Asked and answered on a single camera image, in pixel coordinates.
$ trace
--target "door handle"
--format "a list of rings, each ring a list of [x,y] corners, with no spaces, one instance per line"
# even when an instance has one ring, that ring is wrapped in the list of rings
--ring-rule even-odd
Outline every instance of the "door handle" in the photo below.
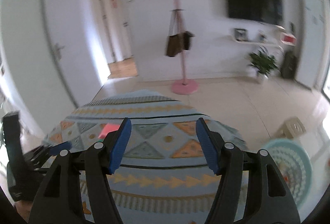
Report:
[[[58,43],[54,45],[54,54],[57,58],[57,60],[61,60],[62,55],[61,55],[61,50],[63,50],[65,46],[59,46]]]

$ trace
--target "pink round base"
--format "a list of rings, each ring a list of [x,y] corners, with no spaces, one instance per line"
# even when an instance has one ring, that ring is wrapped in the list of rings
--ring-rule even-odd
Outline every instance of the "pink round base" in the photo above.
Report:
[[[188,94],[193,94],[194,92],[196,92],[198,90],[197,82],[195,82],[193,79],[188,79],[186,81],[187,81],[186,85],[182,84],[182,82],[183,82],[182,79],[175,81],[172,84],[172,92],[175,94],[188,95]]]

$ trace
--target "silver screw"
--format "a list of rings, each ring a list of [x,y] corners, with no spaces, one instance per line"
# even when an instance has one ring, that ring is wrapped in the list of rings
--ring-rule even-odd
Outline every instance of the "silver screw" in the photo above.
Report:
[[[102,142],[96,142],[96,143],[94,144],[94,148],[95,148],[95,149],[101,149],[101,148],[103,148],[103,143],[102,143]]]
[[[260,155],[261,155],[261,156],[266,157],[266,156],[268,155],[268,151],[265,150],[265,149],[262,149],[262,150],[260,150],[259,152],[260,152]]]
[[[68,154],[68,151],[67,151],[66,149],[62,149],[62,150],[60,151],[60,155],[61,155],[62,157],[66,156],[67,154]]]
[[[227,142],[227,143],[225,143],[225,148],[226,149],[233,149],[234,148],[234,145],[232,143],[230,143],[230,142]]]

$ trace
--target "coat rack pole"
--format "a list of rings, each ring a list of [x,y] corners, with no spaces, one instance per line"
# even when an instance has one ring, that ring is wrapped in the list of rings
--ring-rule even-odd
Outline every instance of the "coat rack pole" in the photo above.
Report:
[[[181,46],[181,67],[182,67],[182,76],[183,79],[178,80],[172,84],[172,92],[175,94],[192,94],[197,91],[198,84],[192,79],[187,79],[186,76],[186,65],[185,65],[185,51],[184,51],[184,26],[183,26],[183,20],[181,17],[181,11],[180,11],[180,1],[179,0],[173,0],[174,1],[174,7],[177,14],[177,20],[178,20],[178,30],[179,30],[179,37],[180,37],[180,46]]]

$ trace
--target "black tv screen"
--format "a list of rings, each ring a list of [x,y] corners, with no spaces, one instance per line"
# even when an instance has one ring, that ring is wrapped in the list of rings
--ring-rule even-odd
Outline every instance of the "black tv screen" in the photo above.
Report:
[[[282,26],[282,0],[228,0],[228,17]]]

